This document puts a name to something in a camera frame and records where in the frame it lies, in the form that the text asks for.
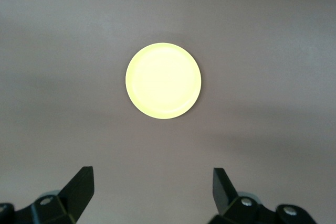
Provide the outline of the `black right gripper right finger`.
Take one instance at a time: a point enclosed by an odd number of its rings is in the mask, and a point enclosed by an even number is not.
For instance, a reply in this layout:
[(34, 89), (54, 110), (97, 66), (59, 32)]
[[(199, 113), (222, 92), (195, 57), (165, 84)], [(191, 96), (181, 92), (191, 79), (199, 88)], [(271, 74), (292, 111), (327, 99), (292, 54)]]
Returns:
[(212, 192), (218, 214), (209, 223), (316, 223), (299, 206), (282, 204), (271, 211), (253, 197), (239, 195), (223, 168), (213, 170)]

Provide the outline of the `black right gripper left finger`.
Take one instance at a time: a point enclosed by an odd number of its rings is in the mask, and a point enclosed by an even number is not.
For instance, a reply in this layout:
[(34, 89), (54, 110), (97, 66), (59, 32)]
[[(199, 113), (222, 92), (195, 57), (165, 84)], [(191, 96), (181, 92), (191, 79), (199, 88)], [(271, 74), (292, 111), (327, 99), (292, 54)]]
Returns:
[(77, 223), (94, 195), (93, 167), (84, 166), (56, 195), (49, 194), (15, 210), (1, 203), (1, 223)]

